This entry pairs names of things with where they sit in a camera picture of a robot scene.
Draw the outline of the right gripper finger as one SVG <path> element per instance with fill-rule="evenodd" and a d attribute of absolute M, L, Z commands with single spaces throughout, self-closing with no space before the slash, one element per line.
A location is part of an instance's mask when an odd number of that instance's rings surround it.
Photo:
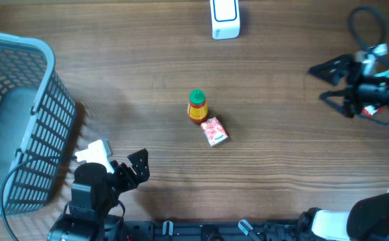
<path fill-rule="evenodd" d="M 333 98 L 337 97 L 342 97 L 341 103 L 333 100 Z M 339 114 L 344 115 L 344 117 L 353 118 L 355 116 L 355 112 L 352 109 L 352 99 L 348 96 L 346 90 L 323 92 L 319 95 L 319 99 L 332 109 L 336 110 Z"/>
<path fill-rule="evenodd" d="M 332 86 L 337 86 L 340 80 L 348 73 L 353 61 L 354 57 L 351 54 L 344 54 L 322 64 L 310 67 L 307 73 Z"/>

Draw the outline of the red sachet stick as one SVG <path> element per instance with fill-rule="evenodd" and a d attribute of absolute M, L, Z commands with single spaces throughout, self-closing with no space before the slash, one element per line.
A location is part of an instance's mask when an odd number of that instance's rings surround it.
<path fill-rule="evenodd" d="M 377 107 L 374 105 L 366 106 L 362 109 L 362 114 L 367 117 L 373 117 L 375 114 L 386 110 L 386 107 Z"/>

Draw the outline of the red sriracha sauce bottle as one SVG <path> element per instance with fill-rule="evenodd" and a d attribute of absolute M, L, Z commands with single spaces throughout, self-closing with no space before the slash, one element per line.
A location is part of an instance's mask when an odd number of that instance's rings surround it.
<path fill-rule="evenodd" d="M 195 89 L 191 91 L 187 106 L 187 114 L 189 119 L 197 125 L 206 121 L 208 117 L 208 105 L 206 102 L 206 95 L 202 90 Z"/>

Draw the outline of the red white tissue pack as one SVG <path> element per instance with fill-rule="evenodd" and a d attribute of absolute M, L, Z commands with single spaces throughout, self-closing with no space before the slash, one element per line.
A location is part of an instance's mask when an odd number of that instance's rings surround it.
<path fill-rule="evenodd" d="M 220 144 L 228 138 L 228 134 L 222 123 L 216 117 L 209 118 L 207 121 L 203 122 L 200 127 L 211 147 Z"/>

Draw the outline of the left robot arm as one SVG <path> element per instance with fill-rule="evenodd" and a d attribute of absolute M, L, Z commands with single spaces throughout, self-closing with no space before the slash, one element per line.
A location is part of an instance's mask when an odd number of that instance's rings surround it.
<path fill-rule="evenodd" d="M 74 172 L 72 199 L 48 233 L 48 240 L 130 240 L 124 216 L 110 215 L 119 206 L 120 194 L 136 189 L 150 176 L 148 151 L 141 149 L 127 156 L 132 166 L 111 162 L 114 173 L 99 163 L 85 163 Z"/>

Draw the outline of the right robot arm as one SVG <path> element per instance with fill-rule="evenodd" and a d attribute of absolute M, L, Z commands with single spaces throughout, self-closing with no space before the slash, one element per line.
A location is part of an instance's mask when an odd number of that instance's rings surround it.
<path fill-rule="evenodd" d="M 330 106 L 352 118 L 367 106 L 389 108 L 389 77 L 371 73 L 379 58 L 376 52 L 345 54 L 310 68 L 309 73 L 334 86 L 346 79 L 343 90 L 324 92 L 321 99 L 343 97 L 342 106 L 334 102 Z M 292 226 L 297 240 L 389 240 L 389 188 L 385 194 L 358 201 L 349 212 L 311 208 Z"/>

